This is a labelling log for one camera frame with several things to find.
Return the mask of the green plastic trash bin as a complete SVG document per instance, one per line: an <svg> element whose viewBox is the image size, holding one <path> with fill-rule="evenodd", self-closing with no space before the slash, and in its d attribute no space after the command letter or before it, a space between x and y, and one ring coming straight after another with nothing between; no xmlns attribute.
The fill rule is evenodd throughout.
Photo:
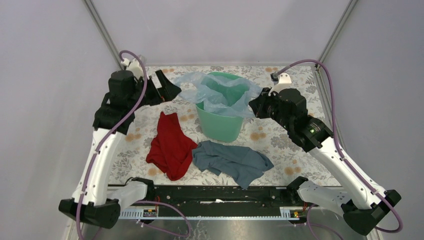
<svg viewBox="0 0 424 240"><path fill-rule="evenodd" d="M224 75L231 79L237 76L229 73ZM237 139L245 118L213 114L203 110L201 103L195 105L201 129L206 137L222 142L233 142Z"/></svg>

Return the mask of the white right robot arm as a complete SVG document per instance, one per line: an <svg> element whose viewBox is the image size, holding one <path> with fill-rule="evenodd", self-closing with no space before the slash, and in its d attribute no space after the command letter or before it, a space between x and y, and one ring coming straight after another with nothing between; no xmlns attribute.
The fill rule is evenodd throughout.
<svg viewBox="0 0 424 240"><path fill-rule="evenodd" d="M305 177L288 185L287 201L318 205L343 217L356 233L366 236L402 199L394 189L386 190L372 180L339 146L326 124L308 114L307 100L294 88L276 93L263 88L249 102L259 119L272 119L282 126L292 142L318 160L337 179L343 191L319 186Z"/></svg>

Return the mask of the light blue plastic trash bag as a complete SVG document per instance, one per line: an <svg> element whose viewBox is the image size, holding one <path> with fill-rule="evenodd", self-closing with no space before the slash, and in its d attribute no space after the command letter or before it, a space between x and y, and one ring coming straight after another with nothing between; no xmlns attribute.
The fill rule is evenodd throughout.
<svg viewBox="0 0 424 240"><path fill-rule="evenodd" d="M193 104L202 104L206 112L225 116L254 118L249 101L258 97L262 88L253 81L223 72L189 72L174 80L181 89L179 96Z"/></svg>

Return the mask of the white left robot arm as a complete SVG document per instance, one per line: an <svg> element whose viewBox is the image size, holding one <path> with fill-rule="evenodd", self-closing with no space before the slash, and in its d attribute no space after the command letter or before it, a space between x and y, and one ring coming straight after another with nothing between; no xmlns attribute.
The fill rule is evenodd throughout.
<svg viewBox="0 0 424 240"><path fill-rule="evenodd" d="M120 187L108 194L108 182L117 157L117 148L126 138L135 119L132 113L125 121L116 124L131 111L141 98L139 107L170 102L181 92L162 70L155 72L161 86L155 87L150 78L136 77L130 70L118 70L108 80L108 92L94 114L92 143L84 172L71 198L62 199L58 210L74 221L111 229L121 212L139 201L148 206L155 200L153 182L144 178Z"/></svg>

